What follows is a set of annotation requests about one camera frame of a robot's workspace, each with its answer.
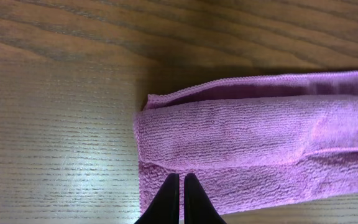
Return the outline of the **pink-purple microfiber cloth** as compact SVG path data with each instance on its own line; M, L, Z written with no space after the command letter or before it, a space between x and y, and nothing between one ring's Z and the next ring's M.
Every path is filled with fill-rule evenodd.
M149 95L140 209L194 173L220 214L358 193L358 71L225 78Z

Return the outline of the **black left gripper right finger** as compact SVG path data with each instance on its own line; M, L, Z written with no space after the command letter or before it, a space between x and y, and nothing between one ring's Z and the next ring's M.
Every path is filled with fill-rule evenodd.
M192 173L184 181L184 224L226 224Z

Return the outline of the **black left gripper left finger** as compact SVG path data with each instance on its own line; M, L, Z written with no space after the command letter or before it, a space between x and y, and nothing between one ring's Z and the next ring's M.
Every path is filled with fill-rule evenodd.
M180 183L178 174L169 174L151 204L135 224L178 224Z

